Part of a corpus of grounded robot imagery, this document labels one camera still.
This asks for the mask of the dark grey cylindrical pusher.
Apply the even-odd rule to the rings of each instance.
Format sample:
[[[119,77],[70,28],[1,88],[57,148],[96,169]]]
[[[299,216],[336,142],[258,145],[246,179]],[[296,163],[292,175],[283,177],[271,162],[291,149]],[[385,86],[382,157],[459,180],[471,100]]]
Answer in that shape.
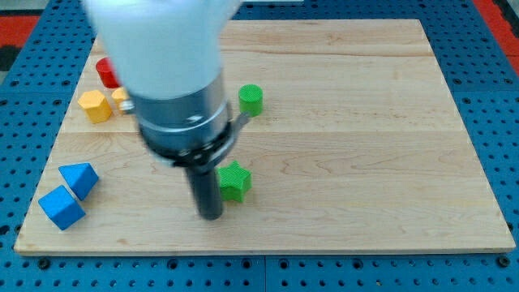
[[[207,221],[218,219],[223,213],[219,180],[215,167],[185,169],[198,214]]]

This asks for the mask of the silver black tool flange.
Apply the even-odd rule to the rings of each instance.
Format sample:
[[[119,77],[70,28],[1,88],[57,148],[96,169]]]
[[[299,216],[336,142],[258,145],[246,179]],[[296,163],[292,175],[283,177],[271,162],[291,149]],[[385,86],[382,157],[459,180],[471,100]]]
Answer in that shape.
[[[248,112],[232,118],[222,69],[208,74],[143,75],[122,82],[146,146],[178,167],[213,167],[235,145]]]

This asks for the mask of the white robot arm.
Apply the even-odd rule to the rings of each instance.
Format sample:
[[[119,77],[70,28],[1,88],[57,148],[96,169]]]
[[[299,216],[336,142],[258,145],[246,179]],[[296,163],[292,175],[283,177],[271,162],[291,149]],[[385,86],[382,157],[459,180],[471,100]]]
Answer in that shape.
[[[220,35],[239,1],[86,0],[84,9],[129,96],[147,148],[187,175],[199,215],[223,213],[217,165],[248,112],[232,115]]]

